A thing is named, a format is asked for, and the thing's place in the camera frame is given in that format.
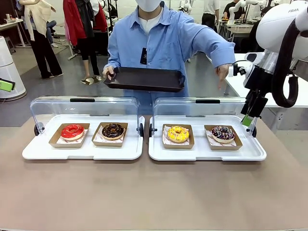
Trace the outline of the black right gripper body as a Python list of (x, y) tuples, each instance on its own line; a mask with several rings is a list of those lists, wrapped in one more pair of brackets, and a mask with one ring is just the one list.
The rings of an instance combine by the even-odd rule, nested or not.
[(253, 99), (258, 96), (265, 97), (267, 93), (271, 92), (272, 74), (267, 73), (264, 69), (255, 66), (251, 74), (251, 86), (253, 92)]

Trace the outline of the purple sprinkled donut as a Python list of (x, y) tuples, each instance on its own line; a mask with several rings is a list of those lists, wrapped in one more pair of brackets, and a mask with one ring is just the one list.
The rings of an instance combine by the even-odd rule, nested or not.
[(220, 143), (230, 143), (235, 138), (234, 131), (227, 126), (215, 126), (211, 132), (213, 139)]

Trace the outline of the sprinkled chocolate donut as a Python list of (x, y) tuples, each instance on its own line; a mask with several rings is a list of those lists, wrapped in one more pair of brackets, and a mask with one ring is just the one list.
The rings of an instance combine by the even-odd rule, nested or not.
[[(211, 131), (212, 128), (215, 127), (215, 126), (217, 126), (217, 125), (204, 125), (204, 129), (205, 129), (205, 131), (206, 131), (206, 130)], [(234, 131), (234, 133), (235, 133), (235, 138), (234, 138), (234, 140), (235, 140), (235, 142), (236, 142), (237, 145), (236, 145), (235, 147), (212, 146), (212, 145), (210, 145), (210, 143), (209, 143), (209, 141), (208, 141), (208, 138), (207, 138), (207, 136), (206, 136), (206, 139), (207, 139), (207, 141), (208, 141), (208, 144), (209, 144), (209, 147), (210, 147), (211, 150), (215, 150), (215, 151), (235, 151), (235, 150), (239, 150), (239, 149), (243, 146), (243, 144), (242, 144), (242, 142), (241, 142), (239, 136), (237, 135), (235, 129), (234, 129), (232, 126), (227, 126), (227, 127), (231, 128), (231, 129)]]

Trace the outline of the printed paper liner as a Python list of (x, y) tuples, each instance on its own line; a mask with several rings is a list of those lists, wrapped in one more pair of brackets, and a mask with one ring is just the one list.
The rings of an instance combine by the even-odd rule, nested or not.
[(206, 130), (206, 136), (208, 138), (208, 141), (210, 143), (210, 145), (212, 146), (226, 146), (226, 147), (235, 147), (237, 144), (235, 142), (235, 140), (225, 140), (223, 142), (217, 141), (214, 139), (212, 132), (209, 130)]
[(164, 126), (163, 128), (163, 144), (166, 144), (166, 145), (189, 145), (190, 144), (189, 139), (183, 143), (175, 143), (169, 140), (167, 137), (167, 131), (169, 128), (170, 127), (168, 126)]
[(56, 144), (79, 144), (79, 143), (82, 143), (86, 134), (87, 134), (87, 132), (88, 132), (88, 130), (85, 129), (84, 132), (83, 132), (83, 135), (80, 138), (72, 140), (72, 141), (66, 140), (62, 136), (60, 136), (59, 139), (57, 140)]
[(123, 136), (124, 136), (124, 134), (119, 136), (117, 139), (109, 140), (98, 132), (94, 137), (94, 141), (100, 142), (100, 143), (121, 143), (121, 142), (123, 142)]

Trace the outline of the black serving tray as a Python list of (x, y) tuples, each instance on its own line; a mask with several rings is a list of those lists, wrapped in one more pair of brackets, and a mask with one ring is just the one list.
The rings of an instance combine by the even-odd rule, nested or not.
[(111, 89), (179, 92), (185, 76), (179, 70), (119, 67), (104, 84)]

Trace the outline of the chocolate glazed donut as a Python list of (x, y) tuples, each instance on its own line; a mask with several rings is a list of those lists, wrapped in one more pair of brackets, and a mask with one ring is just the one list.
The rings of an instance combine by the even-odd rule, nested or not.
[(110, 123), (103, 127), (102, 135), (107, 140), (117, 140), (124, 134), (125, 128), (117, 123)]

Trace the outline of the cardboard box of chocolate donut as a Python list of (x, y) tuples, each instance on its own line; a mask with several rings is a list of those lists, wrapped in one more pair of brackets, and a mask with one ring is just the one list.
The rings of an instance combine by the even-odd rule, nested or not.
[[(96, 131), (94, 132), (94, 135), (92, 137), (92, 142), (95, 146), (99, 146), (99, 147), (122, 147), (123, 145), (123, 142), (121, 143), (100, 143), (100, 142), (95, 142), (94, 141), (94, 137), (95, 135), (99, 132), (100, 134), (102, 133), (102, 129), (104, 126), (106, 126), (107, 124), (110, 124), (112, 122), (101, 122), (99, 124), (99, 126), (97, 127)], [(121, 126), (123, 126), (125, 128), (125, 131), (124, 131), (124, 136), (123, 136), (123, 140), (125, 138), (125, 135), (126, 135), (126, 132), (127, 132), (127, 128), (128, 128), (128, 123), (117, 123), (117, 124), (120, 124)]]

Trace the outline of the person's right forearm blue sleeve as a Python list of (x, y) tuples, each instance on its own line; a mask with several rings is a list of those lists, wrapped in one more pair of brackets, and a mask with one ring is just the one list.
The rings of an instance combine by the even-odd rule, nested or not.
[(104, 66), (104, 69), (108, 67), (118, 68), (121, 66), (119, 53), (117, 48), (112, 48), (108, 50), (109, 58), (107, 64)]

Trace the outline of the person's left forearm blue sleeve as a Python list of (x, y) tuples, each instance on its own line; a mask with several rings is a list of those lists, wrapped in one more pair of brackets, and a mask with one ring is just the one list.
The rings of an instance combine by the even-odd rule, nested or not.
[(211, 59), (214, 67), (235, 62), (234, 43), (226, 41), (210, 28), (205, 28), (201, 32), (204, 40), (201, 51)]

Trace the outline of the cardboard box of yellow donut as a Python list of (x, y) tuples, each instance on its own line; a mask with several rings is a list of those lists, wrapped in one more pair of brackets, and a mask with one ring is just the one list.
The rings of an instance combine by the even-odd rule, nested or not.
[(190, 144), (189, 145), (166, 145), (166, 144), (163, 144), (163, 146), (166, 149), (192, 149), (193, 148), (193, 146), (194, 146), (194, 136), (193, 136), (193, 129), (192, 129), (191, 125), (185, 125), (185, 124), (177, 124), (177, 125), (176, 124), (164, 124), (162, 129), (164, 128), (164, 126), (168, 126), (168, 127), (171, 127), (171, 126), (181, 126), (181, 127), (184, 127), (184, 128), (188, 128), (190, 130), (190, 135), (189, 135), (189, 142), (190, 142)]

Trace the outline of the seated person in jeans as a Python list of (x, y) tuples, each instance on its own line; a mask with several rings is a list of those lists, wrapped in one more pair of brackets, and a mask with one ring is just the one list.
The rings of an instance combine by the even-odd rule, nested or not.
[(58, 45), (56, 45), (54, 42), (53, 42), (53, 38), (52, 38), (52, 31), (53, 31), (53, 27), (56, 26), (56, 21), (55, 20), (52, 20), (50, 22), (47, 22), (46, 24), (46, 37), (50, 43), (50, 45), (52, 47), (55, 47), (55, 48), (58, 48)]

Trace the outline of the seated person black shirt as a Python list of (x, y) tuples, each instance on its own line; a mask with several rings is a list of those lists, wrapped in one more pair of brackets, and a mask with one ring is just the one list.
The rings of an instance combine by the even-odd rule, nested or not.
[[(224, 9), (224, 12), (223, 12), (223, 17), (224, 18), (229, 18), (230, 17), (230, 12), (229, 12), (229, 9), (230, 7), (235, 7), (235, 5), (239, 2), (239, 0), (233, 0), (232, 2), (228, 3)], [(237, 19), (240, 19), (244, 16), (245, 14), (245, 11), (243, 9), (243, 7), (239, 7), (239, 10), (234, 12), (234, 19), (237, 20)]]

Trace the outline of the cardboard box of red donut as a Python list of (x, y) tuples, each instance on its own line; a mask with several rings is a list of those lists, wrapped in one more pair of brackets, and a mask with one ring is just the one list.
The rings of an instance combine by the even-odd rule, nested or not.
[(79, 144), (56, 144), (57, 140), (59, 139), (59, 137), (61, 136), (61, 131), (64, 127), (71, 125), (71, 124), (77, 124), (77, 125), (81, 125), (84, 127), (84, 129), (87, 129), (89, 131), (90, 129), (90, 123), (64, 123), (61, 124), (59, 126), (59, 128), (56, 130), (56, 132), (54, 133), (54, 135), (51, 137), (49, 144), (53, 147), (53, 148), (81, 148), (83, 145), (83, 142), (85, 141), (85, 138), (83, 140), (82, 143)]

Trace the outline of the yellow sprinkled donut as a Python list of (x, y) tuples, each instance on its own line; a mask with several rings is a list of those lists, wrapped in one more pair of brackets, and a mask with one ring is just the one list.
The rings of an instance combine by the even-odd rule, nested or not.
[(189, 130), (181, 126), (172, 126), (167, 131), (169, 140), (175, 143), (183, 143), (189, 139)]

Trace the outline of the red glazed donut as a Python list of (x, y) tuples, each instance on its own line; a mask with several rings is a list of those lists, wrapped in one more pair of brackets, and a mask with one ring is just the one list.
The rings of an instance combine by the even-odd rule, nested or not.
[(66, 141), (74, 141), (83, 136), (84, 130), (81, 125), (71, 124), (62, 129), (61, 137)]

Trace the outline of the standing person white shirt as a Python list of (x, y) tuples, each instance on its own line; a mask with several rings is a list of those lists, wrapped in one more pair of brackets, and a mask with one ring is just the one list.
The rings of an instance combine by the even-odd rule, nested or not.
[(202, 25), (206, 25), (217, 32), (217, 24), (219, 21), (219, 0), (204, 0), (204, 12), (202, 16)]

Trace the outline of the person torso blue shirt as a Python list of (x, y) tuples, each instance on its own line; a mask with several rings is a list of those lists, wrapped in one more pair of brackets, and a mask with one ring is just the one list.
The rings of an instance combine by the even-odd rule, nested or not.
[[(146, 34), (139, 17), (153, 19), (162, 9), (158, 24)], [(162, 2), (153, 12), (145, 12), (137, 5), (133, 13), (115, 24), (108, 50), (118, 49), (121, 67), (179, 70), (186, 75), (185, 62), (201, 51), (201, 31), (205, 28), (209, 27), (196, 24), (182, 12), (169, 10)], [(147, 49), (147, 65), (140, 64), (143, 48)]]

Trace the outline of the person's left hand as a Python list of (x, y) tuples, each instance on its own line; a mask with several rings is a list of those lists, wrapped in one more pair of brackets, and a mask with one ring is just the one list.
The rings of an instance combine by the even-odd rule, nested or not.
[(225, 78), (228, 76), (229, 74), (229, 67), (231, 66), (231, 64), (224, 64), (224, 65), (220, 65), (218, 67), (215, 68), (215, 73), (219, 78), (218, 81), (218, 89), (220, 90), (222, 85), (225, 82)]

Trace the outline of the person's right hand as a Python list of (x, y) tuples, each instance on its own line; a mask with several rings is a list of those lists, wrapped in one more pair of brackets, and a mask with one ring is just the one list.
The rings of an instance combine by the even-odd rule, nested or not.
[(115, 77), (116, 73), (114, 71), (114, 67), (113, 66), (107, 66), (104, 68), (103, 70), (103, 77), (107, 78), (109, 80), (113, 80)]

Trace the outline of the white cylindrical appliance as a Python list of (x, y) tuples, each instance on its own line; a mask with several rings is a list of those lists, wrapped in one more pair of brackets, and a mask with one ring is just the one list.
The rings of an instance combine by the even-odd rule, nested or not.
[(0, 36), (0, 78), (15, 82), (13, 91), (0, 90), (0, 101), (13, 101), (26, 95), (26, 89), (3, 36)]

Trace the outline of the white side table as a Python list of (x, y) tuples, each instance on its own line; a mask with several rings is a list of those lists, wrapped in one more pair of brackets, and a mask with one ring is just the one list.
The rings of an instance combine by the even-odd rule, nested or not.
[[(236, 53), (235, 59), (238, 60), (244, 60), (245, 53)], [(239, 62), (239, 66), (247, 67), (250, 65), (249, 62)], [(287, 97), (289, 95), (289, 80), (288, 76), (285, 79), (284, 86), (283, 86), (283, 92), (284, 95)], [(242, 98), (245, 98), (249, 92), (249, 89), (246, 89), (244, 87), (244, 80), (245, 75), (241, 76), (240, 74), (236, 76), (227, 76), (226, 82), (230, 86), (230, 88), (239, 96)], [(268, 99), (266, 107), (279, 107), (276, 102), (274, 101), (272, 94), (268, 93), (266, 95), (266, 98)], [(294, 104), (293, 108), (308, 108), (308, 82), (304, 79), (298, 77), (298, 97), (296, 100), (296, 103)]]

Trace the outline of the clear hinged display cover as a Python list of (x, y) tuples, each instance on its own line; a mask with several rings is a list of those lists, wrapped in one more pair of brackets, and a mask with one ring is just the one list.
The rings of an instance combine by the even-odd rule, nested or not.
[(153, 103), (153, 116), (150, 122), (149, 136), (158, 130), (156, 125), (159, 116), (171, 118), (207, 116), (237, 116), (240, 117), (245, 98), (241, 97), (170, 97), (157, 98)]
[(42, 96), (34, 99), (30, 110), (39, 135), (57, 124), (96, 125), (101, 122), (132, 123), (140, 137), (144, 136), (144, 119), (135, 97), (111, 96)]

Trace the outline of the white display tray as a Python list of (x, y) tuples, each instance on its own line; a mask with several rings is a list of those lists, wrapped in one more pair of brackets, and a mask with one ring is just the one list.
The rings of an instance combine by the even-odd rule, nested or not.
[[(44, 125), (43, 133), (35, 136), (24, 148), (22, 156), (27, 160), (66, 160), (66, 159), (93, 159), (93, 160), (134, 160), (142, 153), (143, 137), (137, 132), (137, 122), (145, 122), (143, 116), (137, 119), (136, 115), (109, 115), (90, 116), (77, 114), (40, 115)], [(128, 123), (122, 147), (95, 146), (92, 137), (101, 122)], [(80, 148), (54, 148), (49, 144), (52, 136), (61, 125), (67, 124), (90, 125)]]
[[(157, 161), (263, 161), (267, 153), (256, 138), (251, 136), (241, 119), (235, 115), (206, 115), (204, 117), (186, 117), (184, 115), (156, 115), (150, 123), (157, 129), (149, 138), (149, 156)], [(194, 137), (191, 149), (167, 149), (163, 145), (163, 125), (190, 125)], [(242, 142), (239, 150), (211, 150), (206, 140), (205, 125), (232, 126)]]

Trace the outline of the grey background workbench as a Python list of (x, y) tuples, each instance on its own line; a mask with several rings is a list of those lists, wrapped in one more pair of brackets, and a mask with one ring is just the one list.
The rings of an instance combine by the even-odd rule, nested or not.
[(235, 20), (234, 24), (229, 25), (226, 20), (219, 20), (218, 33), (227, 41), (235, 43), (235, 52), (241, 53), (241, 42), (248, 38), (253, 28), (254, 21)]

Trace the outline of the white background desk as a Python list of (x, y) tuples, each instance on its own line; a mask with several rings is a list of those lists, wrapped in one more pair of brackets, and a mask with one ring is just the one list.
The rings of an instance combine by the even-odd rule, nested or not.
[(23, 19), (15, 18), (11, 22), (1, 24), (0, 25), (0, 31), (16, 27), (17, 32), (18, 32), (18, 36), (19, 36), (19, 39), (20, 39), (20, 44), (16, 45), (16, 47), (17, 48), (31, 48), (29, 41), (27, 41), (26, 43), (24, 42), (24, 37), (23, 37), (22, 31), (21, 31), (21, 29), (23, 29), (23, 28), (21, 28), (22, 24), (23, 24)]

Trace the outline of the mannequin with cream vest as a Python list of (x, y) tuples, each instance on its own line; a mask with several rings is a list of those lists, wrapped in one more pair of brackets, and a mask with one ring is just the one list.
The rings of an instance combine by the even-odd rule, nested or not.
[(17, 0), (23, 10), (23, 21), (43, 79), (61, 76), (62, 69), (46, 36), (47, 21), (56, 10), (45, 0)]

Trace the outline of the gold mannequin base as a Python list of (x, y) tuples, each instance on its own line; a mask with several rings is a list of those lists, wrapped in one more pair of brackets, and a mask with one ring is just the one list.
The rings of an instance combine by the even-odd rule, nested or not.
[(81, 80), (80, 82), (85, 84), (85, 85), (92, 85), (94, 83), (98, 83), (102, 80), (101, 76), (94, 76), (94, 77), (89, 77), (86, 79)]

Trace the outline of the mannequin in black outfit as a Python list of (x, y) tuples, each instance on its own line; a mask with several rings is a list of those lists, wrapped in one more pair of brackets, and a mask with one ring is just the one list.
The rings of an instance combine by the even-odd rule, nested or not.
[(89, 57), (92, 63), (93, 73), (98, 76), (99, 69), (97, 67), (97, 59), (96, 53), (94, 49), (94, 32), (93, 26), (95, 24), (94, 13), (92, 9), (91, 2), (93, 0), (75, 0), (81, 21), (83, 24), (83, 28), (85, 30), (86, 38), (78, 39), (78, 45), (80, 48), (81, 57), (83, 60), (83, 64), (85, 67), (85, 77), (90, 77), (90, 69), (89, 69)]

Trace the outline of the red hanging jacket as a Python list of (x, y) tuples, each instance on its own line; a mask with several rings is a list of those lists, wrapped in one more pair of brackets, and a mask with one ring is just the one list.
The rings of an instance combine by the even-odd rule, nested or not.
[(85, 39), (86, 34), (75, 0), (63, 0), (63, 11), (70, 42), (76, 46), (78, 39)]

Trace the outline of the small white background robot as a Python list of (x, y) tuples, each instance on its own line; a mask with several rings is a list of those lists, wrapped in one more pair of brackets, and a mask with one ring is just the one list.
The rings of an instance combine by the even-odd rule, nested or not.
[(192, 11), (191, 0), (181, 0), (178, 11), (182, 11), (186, 14), (191, 14)]

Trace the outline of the red hanging garment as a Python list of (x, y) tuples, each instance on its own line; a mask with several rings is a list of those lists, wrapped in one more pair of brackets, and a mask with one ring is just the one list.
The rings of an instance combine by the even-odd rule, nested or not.
[(91, 5), (92, 5), (94, 19), (95, 19), (95, 24), (93, 26), (93, 29), (99, 30), (101, 32), (106, 32), (108, 26), (107, 26), (107, 21), (106, 21), (105, 14), (104, 14), (101, 4), (99, 3), (98, 0), (93, 0), (91, 2)]

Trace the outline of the white undershirt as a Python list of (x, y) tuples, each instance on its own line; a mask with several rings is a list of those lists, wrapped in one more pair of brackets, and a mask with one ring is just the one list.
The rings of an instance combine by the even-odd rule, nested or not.
[(163, 11), (164, 10), (162, 9), (160, 14), (153, 19), (145, 20), (145, 19), (142, 19), (142, 18), (139, 17), (140, 23), (141, 23), (141, 25), (144, 29), (144, 32), (146, 34), (149, 34), (150, 30), (158, 24), (162, 14), (163, 14)]

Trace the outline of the white face mask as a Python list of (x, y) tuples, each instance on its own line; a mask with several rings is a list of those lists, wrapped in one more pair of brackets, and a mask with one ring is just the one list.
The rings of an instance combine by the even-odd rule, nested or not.
[(135, 0), (139, 8), (145, 12), (153, 12), (160, 6), (161, 0)]

